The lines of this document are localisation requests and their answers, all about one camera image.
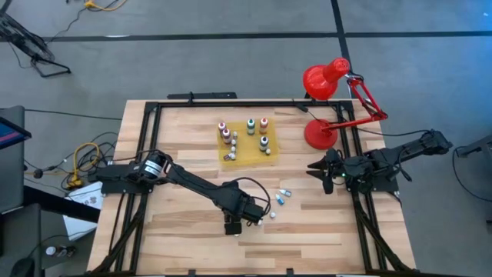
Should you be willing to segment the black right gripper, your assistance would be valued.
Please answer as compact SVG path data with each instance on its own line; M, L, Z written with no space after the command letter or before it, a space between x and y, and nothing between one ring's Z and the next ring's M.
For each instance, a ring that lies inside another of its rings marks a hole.
M335 149L328 149L324 159L308 165L310 169L326 169L324 171L307 171L307 174L316 179L324 180L324 192L331 194L334 189L334 177L343 175L343 160L340 153Z

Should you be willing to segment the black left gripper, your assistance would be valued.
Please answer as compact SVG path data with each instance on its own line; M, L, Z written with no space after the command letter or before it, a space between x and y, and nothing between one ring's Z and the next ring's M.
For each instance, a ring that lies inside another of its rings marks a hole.
M241 220L250 222L246 202L232 203L224 207L224 232L225 235L240 235L242 233Z

